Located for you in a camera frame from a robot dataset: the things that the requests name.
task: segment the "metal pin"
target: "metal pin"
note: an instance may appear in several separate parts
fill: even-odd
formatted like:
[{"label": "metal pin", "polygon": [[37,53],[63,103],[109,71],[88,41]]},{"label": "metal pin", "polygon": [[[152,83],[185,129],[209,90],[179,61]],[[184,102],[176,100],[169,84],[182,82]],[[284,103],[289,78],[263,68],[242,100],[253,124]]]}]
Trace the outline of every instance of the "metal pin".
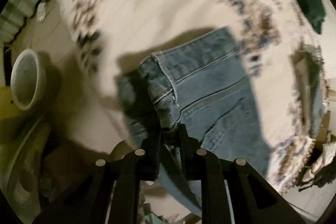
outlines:
[{"label": "metal pin", "polygon": [[196,151],[196,153],[197,153],[197,155],[199,155],[199,156],[204,156],[204,155],[207,153],[207,151],[206,151],[205,149],[201,148],[201,149],[198,149],[198,150]]},{"label": "metal pin", "polygon": [[145,155],[146,151],[143,149],[138,149],[134,152],[137,156]]},{"label": "metal pin", "polygon": [[106,160],[104,159],[96,160],[96,165],[99,167],[104,166],[105,164],[106,164]]},{"label": "metal pin", "polygon": [[244,166],[246,164],[246,160],[239,158],[239,159],[236,159],[236,163],[240,166]]}]

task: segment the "crumpled fabric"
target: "crumpled fabric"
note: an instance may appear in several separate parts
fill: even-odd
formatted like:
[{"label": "crumpled fabric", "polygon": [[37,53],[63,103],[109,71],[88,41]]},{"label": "crumpled fabric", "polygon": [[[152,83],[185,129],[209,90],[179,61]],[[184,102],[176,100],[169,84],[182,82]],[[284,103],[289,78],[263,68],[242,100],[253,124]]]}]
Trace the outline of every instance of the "crumpled fabric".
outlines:
[{"label": "crumpled fabric", "polygon": [[325,166],[329,165],[336,155],[336,142],[323,144],[321,156],[312,164],[311,168],[305,173],[302,182],[309,182]]}]

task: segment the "blue jeans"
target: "blue jeans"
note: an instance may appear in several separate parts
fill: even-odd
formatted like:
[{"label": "blue jeans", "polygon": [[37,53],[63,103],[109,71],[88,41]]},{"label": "blue jeans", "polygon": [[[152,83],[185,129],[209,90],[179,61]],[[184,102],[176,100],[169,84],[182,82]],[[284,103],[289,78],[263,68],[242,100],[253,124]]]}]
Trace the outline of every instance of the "blue jeans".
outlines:
[{"label": "blue jeans", "polygon": [[265,177],[271,148],[261,135],[239,46],[227,28],[153,53],[118,84],[137,145],[155,134],[156,125],[163,129],[169,150],[161,157],[158,182],[194,214],[201,216],[201,187],[181,174],[175,142],[179,122],[202,148],[225,160],[244,158]]}]

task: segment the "white cloth with blue and brown spots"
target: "white cloth with blue and brown spots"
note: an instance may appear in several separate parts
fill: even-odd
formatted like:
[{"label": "white cloth with blue and brown spots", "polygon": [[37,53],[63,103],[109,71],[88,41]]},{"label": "white cloth with blue and brown spots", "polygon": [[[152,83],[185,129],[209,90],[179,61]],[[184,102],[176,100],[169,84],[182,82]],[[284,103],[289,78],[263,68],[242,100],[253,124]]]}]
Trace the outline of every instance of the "white cloth with blue and brown spots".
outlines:
[{"label": "white cloth with blue and brown spots", "polygon": [[[116,78],[135,70],[153,52],[181,45],[226,27],[239,43],[249,75],[260,128],[273,149],[268,182],[281,194],[292,186],[310,157],[314,117],[303,106],[326,105],[327,88],[319,43],[296,0],[58,0],[83,73],[93,83],[116,131],[131,141],[119,107]],[[320,69],[313,75],[320,96],[303,96],[307,62],[294,56],[314,49]]]}]

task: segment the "jeans seam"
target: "jeans seam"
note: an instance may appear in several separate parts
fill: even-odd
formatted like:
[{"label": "jeans seam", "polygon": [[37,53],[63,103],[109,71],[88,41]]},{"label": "jeans seam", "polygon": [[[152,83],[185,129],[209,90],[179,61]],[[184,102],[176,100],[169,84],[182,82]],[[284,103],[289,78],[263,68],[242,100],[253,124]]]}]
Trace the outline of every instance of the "jeans seam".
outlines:
[{"label": "jeans seam", "polygon": [[[239,100],[228,112],[226,112],[226,113],[224,113],[221,117],[219,117],[217,120],[216,120],[216,122],[214,123],[214,125],[211,127],[211,129],[206,133],[206,135],[211,131],[211,130],[213,130],[214,128],[215,128],[215,126],[216,126],[216,124],[217,124],[217,122],[220,120],[220,119],[222,119],[222,118],[224,118],[225,116],[227,116],[227,115],[230,115],[231,113],[232,113],[232,111],[233,110],[235,110],[237,107],[239,107],[239,105],[242,103],[242,100],[243,99],[247,99],[247,98],[242,98],[241,100]],[[211,152],[213,152],[215,149],[216,149],[216,147],[218,146],[218,144],[219,144],[219,142],[221,141],[221,139],[223,138],[223,136],[224,136],[224,133],[222,133],[222,134],[218,134],[218,136],[215,138],[215,144],[213,145],[213,147],[211,148]]]},{"label": "jeans seam", "polygon": [[[205,96],[205,97],[203,97],[203,98],[201,98],[201,99],[193,102],[191,105],[189,105],[189,107],[190,107],[189,110],[192,109],[191,106],[193,104],[197,105],[197,104],[200,103],[200,101],[205,101],[205,100],[209,100],[209,99],[211,100],[211,102],[209,104],[211,104],[211,103],[214,102],[214,99],[217,98],[217,96],[226,97],[226,93],[228,93],[228,92],[231,93],[232,92],[231,91],[232,88],[235,88],[235,91],[237,91],[240,86],[241,86],[241,88],[244,88],[245,85],[248,84],[248,83],[249,83],[249,79],[248,79],[247,76],[245,76],[242,79],[240,79],[238,82],[234,83],[233,85],[231,85],[231,86],[229,86],[229,87],[227,87],[227,88],[225,88],[223,90],[217,91],[217,92],[215,92],[213,94],[207,95],[207,96]],[[205,104],[203,104],[201,107],[197,108],[196,110],[192,111],[192,113],[194,113],[195,111],[199,110],[200,108],[202,108],[204,106],[205,106]],[[185,110],[186,108],[187,107],[185,107],[183,110],[181,110],[181,116],[183,117],[183,119],[189,118],[191,116],[191,114],[192,114],[192,113],[191,114],[185,114],[185,113],[190,112],[190,111]]]},{"label": "jeans seam", "polygon": [[171,85],[171,89],[173,90],[173,93],[175,94],[175,98],[174,98],[174,95],[173,95],[173,98],[174,98],[174,101],[175,103],[177,103],[177,92],[176,92],[176,89],[175,89],[175,84],[174,82],[170,79],[169,75],[164,71],[164,69],[162,68],[162,65],[161,65],[161,62],[158,60],[157,56],[155,54],[152,54],[152,57],[155,59],[155,61],[157,62],[157,65],[159,66],[161,72],[164,74],[165,77],[167,77],[170,85]]},{"label": "jeans seam", "polygon": [[213,60],[213,61],[211,61],[211,62],[209,62],[209,63],[203,65],[203,66],[200,67],[200,68],[197,68],[197,69],[195,69],[195,70],[192,70],[192,71],[188,72],[188,73],[185,74],[185,75],[182,75],[180,78],[177,78],[177,79],[175,80],[175,84],[181,82],[183,79],[189,77],[190,75],[192,75],[192,74],[194,74],[194,73],[196,73],[196,72],[198,72],[198,71],[200,71],[200,70],[202,70],[202,69],[205,69],[206,67],[211,66],[212,64],[214,64],[214,63],[216,63],[216,62],[222,60],[223,58],[226,58],[226,57],[232,55],[232,54],[233,54],[234,52],[236,52],[236,51],[238,51],[237,48],[234,49],[234,50],[232,50],[232,51],[230,51],[230,52],[228,52],[228,53],[226,53],[226,54],[224,54],[224,55],[222,55],[222,56],[220,56],[220,57],[218,57],[218,58],[216,58],[215,60]]}]

